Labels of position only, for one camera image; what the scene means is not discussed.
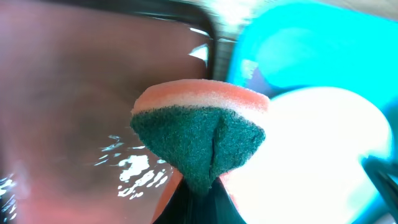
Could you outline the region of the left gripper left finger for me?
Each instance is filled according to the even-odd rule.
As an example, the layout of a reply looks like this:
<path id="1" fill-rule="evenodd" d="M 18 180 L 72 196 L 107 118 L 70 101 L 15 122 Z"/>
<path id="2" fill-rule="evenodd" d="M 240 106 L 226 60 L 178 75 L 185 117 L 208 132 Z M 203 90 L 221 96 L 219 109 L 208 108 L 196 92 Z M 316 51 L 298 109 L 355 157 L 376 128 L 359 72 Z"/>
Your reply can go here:
<path id="1" fill-rule="evenodd" d="M 198 224 L 198 199 L 182 179 L 153 224 Z"/>

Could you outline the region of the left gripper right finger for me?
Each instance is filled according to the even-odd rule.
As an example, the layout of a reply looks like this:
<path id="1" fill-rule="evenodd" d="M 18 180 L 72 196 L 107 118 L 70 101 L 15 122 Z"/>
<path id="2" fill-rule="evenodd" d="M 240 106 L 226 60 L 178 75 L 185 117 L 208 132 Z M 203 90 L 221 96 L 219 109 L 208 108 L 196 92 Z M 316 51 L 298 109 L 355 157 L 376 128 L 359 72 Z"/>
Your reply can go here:
<path id="1" fill-rule="evenodd" d="M 217 177 L 208 191 L 203 204 L 204 224 L 246 224 Z"/>

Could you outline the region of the light blue plate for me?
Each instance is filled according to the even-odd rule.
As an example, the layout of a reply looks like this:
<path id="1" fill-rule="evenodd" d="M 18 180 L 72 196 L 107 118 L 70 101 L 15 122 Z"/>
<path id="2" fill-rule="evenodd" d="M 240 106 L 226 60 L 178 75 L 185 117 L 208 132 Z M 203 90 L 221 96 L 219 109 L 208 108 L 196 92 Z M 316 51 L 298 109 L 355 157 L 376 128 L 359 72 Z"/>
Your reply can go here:
<path id="1" fill-rule="evenodd" d="M 303 88 L 271 101 L 266 140 L 226 186 L 247 223 L 364 223 L 377 190 L 361 161 L 390 158 L 393 148 L 391 126 L 370 101 Z"/>

